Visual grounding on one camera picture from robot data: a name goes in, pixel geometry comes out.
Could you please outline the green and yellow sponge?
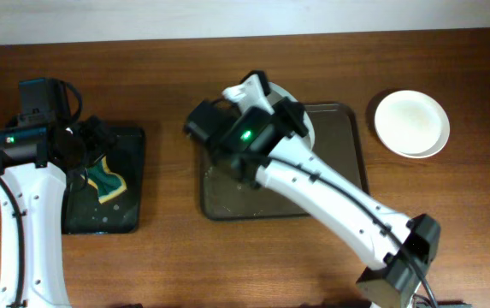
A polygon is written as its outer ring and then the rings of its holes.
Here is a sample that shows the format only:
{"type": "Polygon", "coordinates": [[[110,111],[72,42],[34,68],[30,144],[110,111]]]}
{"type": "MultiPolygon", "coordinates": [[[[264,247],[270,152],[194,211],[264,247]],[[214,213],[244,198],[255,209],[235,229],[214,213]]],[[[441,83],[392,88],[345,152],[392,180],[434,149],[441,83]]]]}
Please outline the green and yellow sponge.
{"type": "Polygon", "coordinates": [[[87,168],[81,178],[87,186],[96,190],[100,204],[112,201],[127,191],[125,179],[109,168],[107,157],[103,157],[94,166],[87,168]]]}

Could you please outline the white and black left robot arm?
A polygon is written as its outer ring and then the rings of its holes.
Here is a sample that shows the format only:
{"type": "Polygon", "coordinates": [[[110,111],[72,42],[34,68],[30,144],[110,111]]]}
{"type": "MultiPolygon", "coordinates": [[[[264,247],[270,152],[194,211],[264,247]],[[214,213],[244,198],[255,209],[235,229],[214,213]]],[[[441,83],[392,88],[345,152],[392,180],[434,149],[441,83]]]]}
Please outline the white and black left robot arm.
{"type": "Polygon", "coordinates": [[[96,116],[0,131],[0,307],[68,307],[62,206],[67,174],[99,161],[116,136],[96,116]]]}

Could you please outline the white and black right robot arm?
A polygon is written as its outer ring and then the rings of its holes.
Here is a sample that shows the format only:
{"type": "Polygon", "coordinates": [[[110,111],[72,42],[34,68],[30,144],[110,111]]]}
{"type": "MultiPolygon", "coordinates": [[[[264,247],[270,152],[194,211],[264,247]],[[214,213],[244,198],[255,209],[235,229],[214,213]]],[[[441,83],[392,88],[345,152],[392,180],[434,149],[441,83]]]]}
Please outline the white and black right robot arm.
{"type": "Polygon", "coordinates": [[[261,71],[223,90],[239,116],[210,141],[213,163],[289,199],[347,244],[366,267],[357,287],[373,305],[409,307],[423,288],[428,305],[438,306],[426,277],[438,250],[438,222],[385,206],[329,167],[312,151],[304,106],[288,97],[272,104],[271,92],[261,71]]]}

